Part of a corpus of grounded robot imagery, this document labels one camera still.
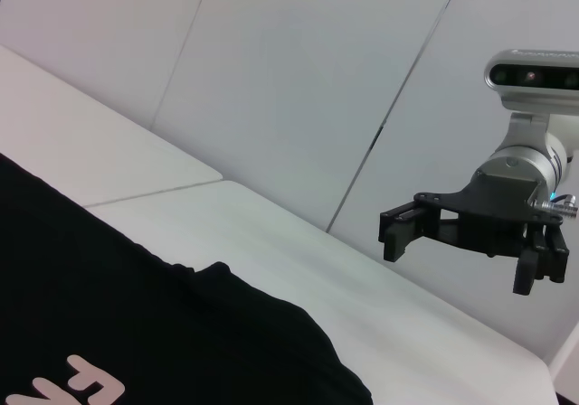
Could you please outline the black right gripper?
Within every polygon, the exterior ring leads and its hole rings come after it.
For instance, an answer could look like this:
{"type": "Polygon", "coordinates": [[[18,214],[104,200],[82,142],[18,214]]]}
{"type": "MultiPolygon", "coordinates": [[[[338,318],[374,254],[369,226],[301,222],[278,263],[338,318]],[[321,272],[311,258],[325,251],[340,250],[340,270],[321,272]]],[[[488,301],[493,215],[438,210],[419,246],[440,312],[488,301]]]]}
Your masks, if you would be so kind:
{"type": "Polygon", "coordinates": [[[478,174],[456,193],[417,193],[380,214],[383,259],[397,261],[422,237],[490,257],[517,258],[513,292],[529,295],[536,280],[565,282],[568,248],[560,216],[532,206],[540,183],[478,174]]]}

